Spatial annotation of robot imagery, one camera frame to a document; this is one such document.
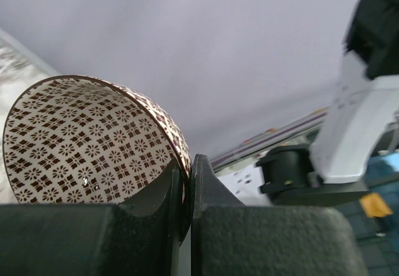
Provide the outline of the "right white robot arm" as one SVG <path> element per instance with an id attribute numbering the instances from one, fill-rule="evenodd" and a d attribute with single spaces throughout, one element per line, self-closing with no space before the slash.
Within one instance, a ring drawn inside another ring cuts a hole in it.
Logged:
<path id="1" fill-rule="evenodd" d="M 335 206 L 367 192 L 367 162 L 397 117 L 398 0 L 359 0 L 314 142 L 273 148 L 257 162 L 271 206 L 245 206 L 195 156 L 191 274 L 367 275 Z"/>

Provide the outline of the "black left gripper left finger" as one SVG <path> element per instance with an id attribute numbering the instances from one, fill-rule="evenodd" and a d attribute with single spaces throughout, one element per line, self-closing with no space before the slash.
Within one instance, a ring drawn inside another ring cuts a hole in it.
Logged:
<path id="1" fill-rule="evenodd" d="M 3 205 L 1 274 L 176 275 L 181 197 L 170 163 L 119 205 Z"/>

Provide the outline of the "brown lattice pattern bowl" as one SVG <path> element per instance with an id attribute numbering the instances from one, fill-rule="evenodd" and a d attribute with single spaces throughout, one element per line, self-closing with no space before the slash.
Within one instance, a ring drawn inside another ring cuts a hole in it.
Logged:
<path id="1" fill-rule="evenodd" d="M 41 80 L 7 114 L 2 156 L 20 204 L 120 204 L 175 159 L 188 185 L 186 140 L 152 99 L 81 75 Z"/>

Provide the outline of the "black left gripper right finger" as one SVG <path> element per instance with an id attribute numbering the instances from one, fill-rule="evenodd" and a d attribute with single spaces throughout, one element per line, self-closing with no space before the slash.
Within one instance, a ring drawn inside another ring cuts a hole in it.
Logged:
<path id="1" fill-rule="evenodd" d="M 344 216 L 326 207 L 245 206 L 205 155 L 191 172 L 192 275 L 366 275 Z"/>

